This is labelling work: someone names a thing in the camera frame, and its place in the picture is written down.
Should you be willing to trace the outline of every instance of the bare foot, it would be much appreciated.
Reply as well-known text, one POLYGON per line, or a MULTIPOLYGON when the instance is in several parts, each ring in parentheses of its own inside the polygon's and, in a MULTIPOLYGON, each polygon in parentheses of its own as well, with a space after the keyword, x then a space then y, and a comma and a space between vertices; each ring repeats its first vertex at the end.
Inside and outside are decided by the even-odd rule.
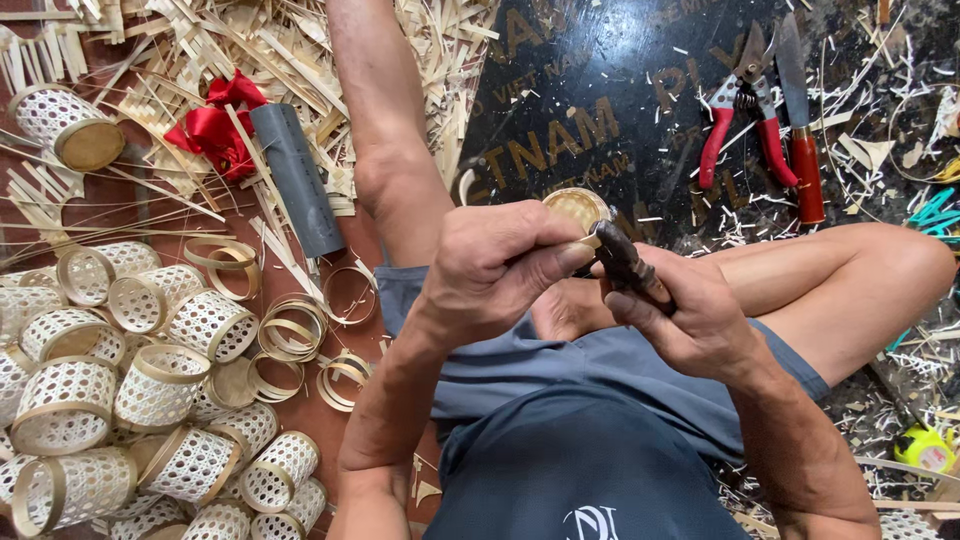
POLYGON ((568 278, 546 289, 530 311, 544 340, 573 341, 592 331, 616 326, 600 297, 600 282, 568 278))

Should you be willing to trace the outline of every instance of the shirt logo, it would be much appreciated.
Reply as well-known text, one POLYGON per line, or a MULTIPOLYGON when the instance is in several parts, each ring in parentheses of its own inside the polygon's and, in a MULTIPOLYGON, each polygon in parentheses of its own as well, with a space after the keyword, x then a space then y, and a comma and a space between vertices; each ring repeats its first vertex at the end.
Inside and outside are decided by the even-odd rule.
POLYGON ((606 513, 595 506, 581 506, 567 512, 563 523, 573 516, 570 523, 577 524, 577 534, 580 536, 577 540, 619 540, 616 537, 616 526, 613 524, 613 512, 616 508, 608 506, 600 506, 600 508, 606 510, 606 513))

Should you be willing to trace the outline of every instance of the tape measure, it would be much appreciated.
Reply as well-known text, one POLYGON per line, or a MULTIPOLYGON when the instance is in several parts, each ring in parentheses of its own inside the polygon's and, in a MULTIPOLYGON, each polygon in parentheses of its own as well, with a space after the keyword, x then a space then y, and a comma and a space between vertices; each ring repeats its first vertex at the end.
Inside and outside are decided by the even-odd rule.
POLYGON ((947 473, 956 461, 953 453, 953 430, 947 441, 936 430, 914 424, 894 442, 894 457, 900 463, 920 467, 934 473, 947 473))

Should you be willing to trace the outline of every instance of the person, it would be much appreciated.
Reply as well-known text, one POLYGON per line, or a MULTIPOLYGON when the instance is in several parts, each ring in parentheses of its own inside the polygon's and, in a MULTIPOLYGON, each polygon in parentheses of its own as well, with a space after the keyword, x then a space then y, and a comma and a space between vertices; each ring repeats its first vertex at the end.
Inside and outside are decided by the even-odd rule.
POLYGON ((948 248, 883 224, 698 259, 637 245, 676 313, 601 296, 568 277, 593 257, 574 222, 537 201, 454 209, 392 2, 326 8, 396 335, 348 421, 330 538, 410 536, 431 416, 444 494, 425 538, 743 538, 707 458, 746 461, 783 538, 880 537, 813 400, 944 295, 948 248))

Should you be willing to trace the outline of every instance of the man's left hand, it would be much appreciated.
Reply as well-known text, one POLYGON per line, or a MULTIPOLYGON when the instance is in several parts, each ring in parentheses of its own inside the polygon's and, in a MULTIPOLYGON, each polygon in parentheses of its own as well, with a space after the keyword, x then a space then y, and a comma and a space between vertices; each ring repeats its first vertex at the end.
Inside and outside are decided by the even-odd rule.
POLYGON ((593 249, 574 242, 583 235, 539 201, 451 211, 407 324, 447 350, 497 337, 547 287, 590 262, 593 249))

